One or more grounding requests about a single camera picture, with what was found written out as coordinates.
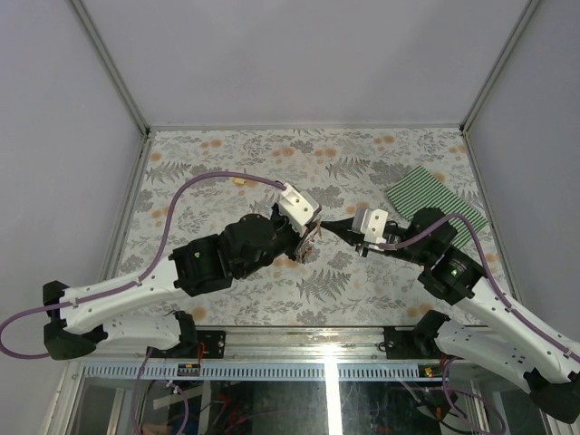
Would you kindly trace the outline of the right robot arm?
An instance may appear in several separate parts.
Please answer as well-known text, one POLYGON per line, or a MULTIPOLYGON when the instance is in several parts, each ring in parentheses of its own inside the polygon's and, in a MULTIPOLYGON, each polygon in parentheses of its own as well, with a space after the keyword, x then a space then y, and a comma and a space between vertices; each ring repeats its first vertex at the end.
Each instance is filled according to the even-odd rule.
POLYGON ((412 337, 419 355, 430 358, 441 352, 476 363, 516 385, 545 414, 575 423, 579 343, 502 290, 483 258, 474 260, 453 246, 457 234, 453 219, 466 217, 422 208, 408 227, 401 228, 386 211, 361 208, 354 217, 321 226, 360 256, 373 252, 421 266, 418 280, 428 293, 473 315, 495 333, 493 338, 470 333, 445 314, 430 310, 412 337))

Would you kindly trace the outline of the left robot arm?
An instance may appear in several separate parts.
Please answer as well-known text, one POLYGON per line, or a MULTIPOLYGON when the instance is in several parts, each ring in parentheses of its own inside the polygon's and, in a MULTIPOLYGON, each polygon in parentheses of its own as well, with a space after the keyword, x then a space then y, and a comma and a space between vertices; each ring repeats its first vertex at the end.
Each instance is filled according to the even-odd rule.
POLYGON ((45 284, 50 321, 43 328, 43 344, 49 356, 67 361, 102 350, 144 350, 157 358, 197 357, 201 342, 191 314, 177 310, 149 320, 133 311, 228 289, 280 256, 295 260, 320 210, 301 206, 293 215, 274 204, 270 217, 245 215, 219 234, 174 249, 151 270, 84 287, 45 284))

